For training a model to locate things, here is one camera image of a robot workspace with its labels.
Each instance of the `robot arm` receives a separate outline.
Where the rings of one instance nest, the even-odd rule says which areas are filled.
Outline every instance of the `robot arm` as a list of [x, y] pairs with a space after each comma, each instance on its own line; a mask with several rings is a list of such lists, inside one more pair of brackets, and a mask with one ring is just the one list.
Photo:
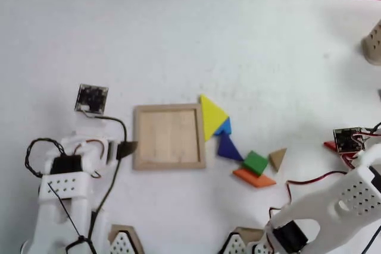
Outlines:
[[[381, 144], [359, 156], [360, 165], [330, 188], [286, 205], [270, 219], [265, 236], [275, 253], [327, 253], [347, 243], [363, 227], [381, 219], [381, 175], [370, 166], [381, 158]], [[307, 243], [296, 219], [313, 219], [319, 223], [320, 231], [315, 240]], [[262, 239], [261, 245], [254, 247], [262, 247], [268, 240]]]

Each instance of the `white table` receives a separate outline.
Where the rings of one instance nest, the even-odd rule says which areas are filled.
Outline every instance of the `white table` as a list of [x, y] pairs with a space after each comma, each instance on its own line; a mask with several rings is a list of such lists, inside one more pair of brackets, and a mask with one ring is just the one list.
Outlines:
[[[321, 144], [332, 129], [381, 121], [381, 68], [359, 42], [381, 15], [365, 0], [0, 0], [0, 252], [17, 253], [35, 227], [39, 180], [29, 142], [74, 129], [79, 83], [110, 88], [106, 114], [195, 102], [204, 93], [232, 120], [243, 155], [287, 147], [278, 185], [257, 190], [206, 143], [207, 168], [133, 171], [125, 159], [105, 209], [134, 225], [147, 254], [216, 253], [236, 226], [263, 227], [287, 202], [286, 179], [344, 170]], [[120, 127], [110, 123], [116, 136]], [[31, 158], [40, 167], [44, 148]], [[293, 187], [294, 197], [323, 187]], [[104, 179], [105, 189], [110, 177]], [[332, 253], [360, 253], [380, 222]], [[368, 253], [378, 253], [377, 238]]]

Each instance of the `black circuit board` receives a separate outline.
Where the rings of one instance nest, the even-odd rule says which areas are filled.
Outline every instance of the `black circuit board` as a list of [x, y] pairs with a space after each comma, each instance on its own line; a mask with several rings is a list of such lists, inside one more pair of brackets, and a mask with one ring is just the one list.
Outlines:
[[336, 148], [338, 153], [355, 153], [365, 149], [364, 143], [362, 142], [362, 136], [356, 136], [360, 142], [357, 143], [352, 135], [355, 133], [361, 132], [361, 127], [354, 128], [344, 128], [344, 129], [335, 129], [333, 135], [335, 137]]
[[81, 84], [76, 101], [76, 111], [103, 114], [106, 106], [108, 87]]

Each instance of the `black cable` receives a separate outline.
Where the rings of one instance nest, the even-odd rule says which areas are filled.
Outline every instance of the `black cable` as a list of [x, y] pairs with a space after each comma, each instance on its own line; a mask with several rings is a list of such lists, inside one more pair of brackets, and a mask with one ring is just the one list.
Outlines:
[[30, 162], [29, 162], [29, 156], [30, 156], [30, 152], [32, 151], [32, 147], [35, 143], [37, 142], [41, 142], [41, 141], [44, 141], [44, 142], [51, 142], [54, 144], [54, 146], [57, 147], [58, 151], [60, 152], [61, 155], [66, 155], [65, 153], [65, 150], [63, 148], [63, 146], [61, 144], [59, 144], [56, 140], [53, 140], [51, 138], [38, 138], [38, 139], [35, 139], [33, 140], [32, 142], [30, 142], [27, 150], [26, 150], [26, 156], [25, 156], [25, 167], [33, 174], [35, 175], [37, 178], [42, 178], [42, 173], [41, 172], [36, 172], [32, 166], [30, 166]]
[[373, 234], [372, 238], [370, 239], [370, 241], [368, 242], [368, 245], [365, 247], [365, 249], [361, 252], [361, 254], [365, 254], [368, 252], [370, 246], [373, 244], [373, 242], [375, 241], [375, 239], [377, 238], [377, 236], [380, 234], [381, 232], [381, 225], [380, 227], [376, 230], [376, 232]]
[[115, 117], [101, 116], [101, 115], [96, 115], [93, 118], [113, 120], [113, 121], [119, 122], [121, 124], [121, 126], [123, 127], [124, 141], [127, 141], [127, 127], [122, 120], [115, 118]]
[[94, 219], [93, 219], [93, 221], [92, 221], [92, 223], [90, 225], [89, 234], [88, 234], [88, 238], [90, 240], [91, 240], [91, 237], [92, 237], [92, 234], [93, 234], [96, 218], [98, 217], [98, 214], [101, 211], [101, 208], [102, 208], [103, 204], [105, 203], [108, 195], [111, 193], [111, 191], [112, 191], [112, 189], [114, 187], [114, 184], [115, 184], [115, 181], [116, 181], [116, 178], [117, 178], [117, 174], [118, 174], [118, 171], [119, 171], [119, 167], [120, 167], [120, 162], [121, 162], [121, 160], [118, 161], [117, 167], [116, 167], [115, 172], [114, 172], [113, 181], [111, 182], [111, 185], [108, 188], [108, 191], [106, 192], [105, 196], [103, 197], [103, 200], [101, 201], [101, 203], [99, 204], [98, 208], [95, 211]]
[[60, 196], [58, 195], [58, 193], [55, 192], [55, 190], [52, 188], [52, 186], [51, 186], [49, 183], [48, 183], [48, 186], [50, 187], [50, 189], [52, 190], [52, 192], [55, 194], [55, 196], [56, 196], [56, 197], [58, 198], [58, 200], [60, 201], [60, 204], [61, 204], [61, 206], [63, 207], [64, 211], [66, 212], [67, 217], [69, 218], [71, 224], [73, 225], [74, 229], [76, 230], [78, 236], [80, 236], [80, 234], [79, 234], [79, 232], [78, 232], [78, 229], [77, 229], [76, 225], [74, 224], [73, 220], [71, 219], [71, 216], [70, 216], [70, 214], [68, 213], [68, 211], [67, 211], [67, 209], [66, 209], [66, 207], [65, 207], [65, 205], [64, 205], [64, 203], [63, 203], [63, 201], [62, 201], [62, 199], [60, 198]]
[[56, 196], [56, 197], [58, 198], [58, 200], [60, 201], [61, 206], [63, 207], [63, 209], [64, 209], [64, 211], [65, 211], [67, 217], [69, 218], [71, 224], [73, 225], [74, 229], [76, 230], [76, 233], [78, 234], [78, 239], [77, 239], [75, 242], [73, 242], [73, 243], [69, 244], [68, 246], [66, 246], [66, 248], [65, 248], [66, 254], [68, 254], [68, 251], [69, 251], [70, 248], [73, 248], [74, 246], [77, 246], [78, 244], [82, 244], [82, 243], [84, 243], [84, 242], [86, 242], [86, 243], [89, 245], [91, 252], [92, 252], [93, 254], [96, 254], [96, 250], [95, 250], [95, 248], [94, 248], [94, 245], [93, 245], [91, 239], [85, 238], [83, 235], [80, 235], [80, 234], [79, 234], [79, 231], [78, 231], [76, 225], [74, 224], [74, 221], [71, 219], [71, 216], [70, 216], [70, 214], [68, 213], [68, 211], [67, 211], [67, 209], [66, 209], [66, 207], [65, 207], [65, 205], [64, 205], [64, 202], [62, 201], [61, 197], [60, 197], [60, 196], [58, 195], [58, 193], [52, 188], [51, 184], [48, 183], [48, 186], [50, 187], [50, 189], [52, 190], [52, 192], [55, 194], [55, 196]]
[[381, 122], [379, 124], [377, 124], [376, 126], [374, 126], [373, 128], [365, 128], [367, 131], [369, 131], [371, 134], [373, 134], [374, 132], [376, 132], [378, 130], [378, 128], [381, 126]]

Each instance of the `tan triangle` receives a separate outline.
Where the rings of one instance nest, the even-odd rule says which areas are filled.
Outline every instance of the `tan triangle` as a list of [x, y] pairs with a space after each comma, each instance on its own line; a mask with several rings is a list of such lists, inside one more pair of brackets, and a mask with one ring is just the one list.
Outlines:
[[278, 172], [280, 165], [282, 164], [283, 157], [285, 156], [287, 148], [270, 153], [270, 162], [274, 169]]

